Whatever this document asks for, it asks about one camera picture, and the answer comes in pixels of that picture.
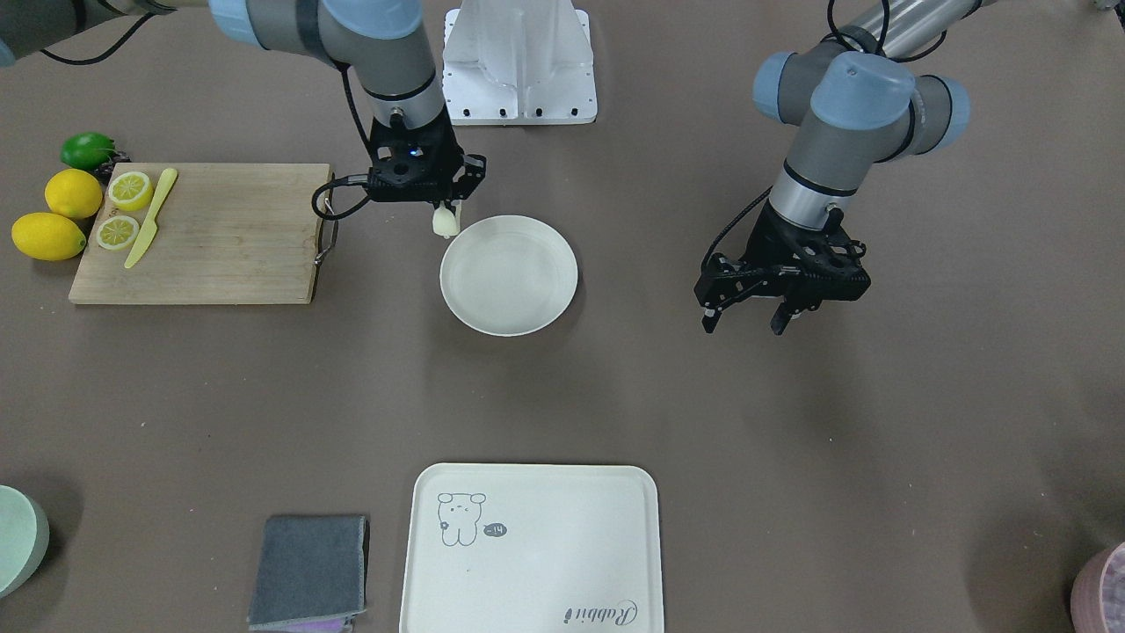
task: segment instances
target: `knife blade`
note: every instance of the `knife blade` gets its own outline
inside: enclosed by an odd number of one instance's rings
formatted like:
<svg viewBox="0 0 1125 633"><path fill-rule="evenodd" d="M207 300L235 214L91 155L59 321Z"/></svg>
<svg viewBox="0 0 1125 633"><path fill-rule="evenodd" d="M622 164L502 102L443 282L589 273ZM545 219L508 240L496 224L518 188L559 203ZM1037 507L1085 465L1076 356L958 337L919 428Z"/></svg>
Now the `knife blade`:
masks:
<svg viewBox="0 0 1125 633"><path fill-rule="evenodd" d="M129 255L125 257L125 266L133 268L141 256L144 255L145 251L152 244L153 237L156 236L156 214L160 212L160 207L164 204L164 199L168 198L168 192L172 190L172 184L176 183L176 177L180 172L173 168L168 168L160 172L160 180L156 181L156 190L152 195L152 202L148 205L148 214L144 216L144 223L141 224L141 230L137 233L137 241L133 243L133 247L129 250Z"/></svg>

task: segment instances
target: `white tray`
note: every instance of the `white tray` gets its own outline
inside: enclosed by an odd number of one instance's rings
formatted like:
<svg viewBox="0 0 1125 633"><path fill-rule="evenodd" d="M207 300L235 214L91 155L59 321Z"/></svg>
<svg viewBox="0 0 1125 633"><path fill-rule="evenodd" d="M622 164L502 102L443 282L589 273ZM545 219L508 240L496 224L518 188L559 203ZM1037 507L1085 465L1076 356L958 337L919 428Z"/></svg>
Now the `white tray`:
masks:
<svg viewBox="0 0 1125 633"><path fill-rule="evenodd" d="M400 633L663 633L656 485L633 467L435 464Z"/></svg>

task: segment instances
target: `wooden cutting board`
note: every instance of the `wooden cutting board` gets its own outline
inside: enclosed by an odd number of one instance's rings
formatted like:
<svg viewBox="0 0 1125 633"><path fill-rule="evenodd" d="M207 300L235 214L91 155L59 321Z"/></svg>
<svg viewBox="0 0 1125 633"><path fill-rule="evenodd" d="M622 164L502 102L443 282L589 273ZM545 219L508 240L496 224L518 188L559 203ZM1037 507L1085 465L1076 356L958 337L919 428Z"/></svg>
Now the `wooden cutting board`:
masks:
<svg viewBox="0 0 1125 633"><path fill-rule="evenodd" d="M96 304L267 304L313 298L321 218L313 191L328 164L118 163L114 175L161 171L180 175L160 210L148 251L125 269L132 246L109 251L90 236L70 299ZM93 230L114 215L143 223L106 199Z"/></svg>

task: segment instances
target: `yellow lemon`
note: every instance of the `yellow lemon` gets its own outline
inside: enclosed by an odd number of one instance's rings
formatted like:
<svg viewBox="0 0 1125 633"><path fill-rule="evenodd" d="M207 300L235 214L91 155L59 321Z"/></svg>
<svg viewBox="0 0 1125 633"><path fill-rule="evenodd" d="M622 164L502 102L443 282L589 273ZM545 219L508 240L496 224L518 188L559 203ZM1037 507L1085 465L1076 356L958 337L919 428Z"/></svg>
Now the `yellow lemon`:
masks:
<svg viewBox="0 0 1125 633"><path fill-rule="evenodd" d="M98 225L94 236L106 250L122 250L137 237L141 225L128 215L115 215Z"/></svg>
<svg viewBox="0 0 1125 633"><path fill-rule="evenodd" d="M11 225L11 241L19 252L60 261L86 247L86 235L72 219L54 212L28 212Z"/></svg>
<svg viewBox="0 0 1125 633"><path fill-rule="evenodd" d="M152 201L152 180L143 171L126 171L114 178L106 193L122 210L141 210Z"/></svg>
<svg viewBox="0 0 1125 633"><path fill-rule="evenodd" d="M101 208L101 184L81 169L64 169L47 181L43 190L47 207L71 219L90 217Z"/></svg>

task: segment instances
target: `mint green bowl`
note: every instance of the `mint green bowl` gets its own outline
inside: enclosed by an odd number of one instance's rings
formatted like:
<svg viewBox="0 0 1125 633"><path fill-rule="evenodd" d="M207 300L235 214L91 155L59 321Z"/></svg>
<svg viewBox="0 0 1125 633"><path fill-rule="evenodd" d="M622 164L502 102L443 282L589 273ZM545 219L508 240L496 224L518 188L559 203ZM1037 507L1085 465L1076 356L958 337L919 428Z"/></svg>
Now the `mint green bowl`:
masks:
<svg viewBox="0 0 1125 633"><path fill-rule="evenodd" d="M30 497L0 486L0 598L35 572L47 551L47 516Z"/></svg>

